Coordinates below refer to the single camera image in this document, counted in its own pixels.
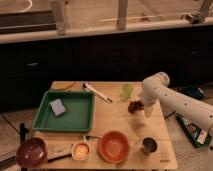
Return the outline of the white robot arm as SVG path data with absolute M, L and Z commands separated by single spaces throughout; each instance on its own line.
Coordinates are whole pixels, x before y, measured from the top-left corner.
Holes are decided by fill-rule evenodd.
M 159 100 L 213 136 L 213 106 L 170 89 L 169 83 L 165 72 L 145 78 L 142 81 L 143 104 L 149 106 Z

